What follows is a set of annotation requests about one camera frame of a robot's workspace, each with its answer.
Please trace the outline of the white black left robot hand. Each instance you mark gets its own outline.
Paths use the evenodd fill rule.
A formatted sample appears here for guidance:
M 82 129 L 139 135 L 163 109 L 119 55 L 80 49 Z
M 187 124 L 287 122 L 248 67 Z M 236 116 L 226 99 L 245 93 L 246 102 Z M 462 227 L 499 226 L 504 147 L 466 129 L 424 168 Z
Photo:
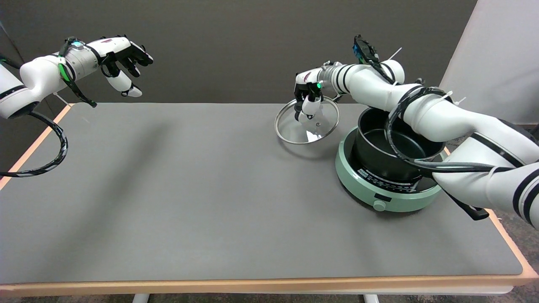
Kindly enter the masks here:
M 96 55 L 98 66 L 112 88 L 124 97 L 142 96 L 142 90 L 117 64 L 121 64 L 133 77 L 140 77 L 137 65 L 149 66 L 154 63 L 144 46 L 135 44 L 126 36 L 102 37 L 86 46 Z

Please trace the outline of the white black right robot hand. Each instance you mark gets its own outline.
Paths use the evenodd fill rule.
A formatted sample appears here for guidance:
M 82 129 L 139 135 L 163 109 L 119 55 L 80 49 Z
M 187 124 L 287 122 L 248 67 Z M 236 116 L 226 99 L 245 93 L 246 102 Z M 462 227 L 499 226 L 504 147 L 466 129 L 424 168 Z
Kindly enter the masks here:
M 295 119 L 298 122 L 311 120 L 321 109 L 324 95 L 322 93 L 323 84 L 318 80 L 320 72 L 321 68 L 315 68 L 296 74 L 294 111 Z

